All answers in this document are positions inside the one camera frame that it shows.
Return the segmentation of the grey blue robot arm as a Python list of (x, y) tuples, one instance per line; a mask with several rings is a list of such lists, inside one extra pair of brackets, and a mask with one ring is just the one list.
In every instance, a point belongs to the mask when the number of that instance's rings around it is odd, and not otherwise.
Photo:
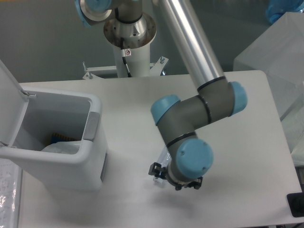
[[(149, 174), (167, 180), (176, 190), (199, 189), (213, 163), (211, 147), (196, 130), (241, 112), (247, 94), (238, 82), (230, 82), (216, 59), (195, 11), (188, 0), (157, 0), (179, 48), (197, 95), (180, 100), (167, 95), (155, 101), (151, 113), (171, 156), (167, 165), (153, 163)], [(145, 52), (156, 35), (151, 16), (140, 0), (77, 0), (82, 23), (104, 23), (104, 36), (113, 46), (118, 77), (150, 76), (150, 54)]]

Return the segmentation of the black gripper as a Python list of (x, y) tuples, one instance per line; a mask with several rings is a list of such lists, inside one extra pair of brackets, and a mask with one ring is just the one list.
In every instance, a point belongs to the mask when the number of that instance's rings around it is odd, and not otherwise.
[(170, 166), (162, 167), (161, 164), (157, 162), (154, 162), (150, 166), (148, 174), (156, 178), (166, 178), (168, 183), (175, 187), (175, 190), (181, 190), (182, 188), (194, 188), (198, 190), (200, 189), (203, 180), (202, 176), (187, 182), (177, 180), (172, 174)]

